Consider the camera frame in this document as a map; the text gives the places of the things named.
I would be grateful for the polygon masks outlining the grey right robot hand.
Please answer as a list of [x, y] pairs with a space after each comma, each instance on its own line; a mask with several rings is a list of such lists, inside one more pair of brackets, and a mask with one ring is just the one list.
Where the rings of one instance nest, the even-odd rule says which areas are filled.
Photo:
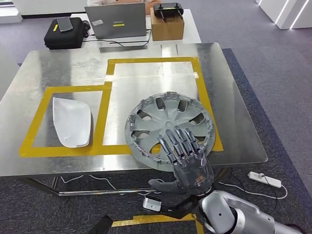
[[213, 183], [213, 171], [204, 149], [198, 144], [189, 128], [182, 130], [175, 126], [174, 130], [175, 133], [170, 129], [165, 130], [171, 147], [162, 135], [158, 135], [157, 140], [173, 166], [175, 180], [162, 182], [150, 179], [148, 183], [162, 193], [203, 196], [209, 192]]

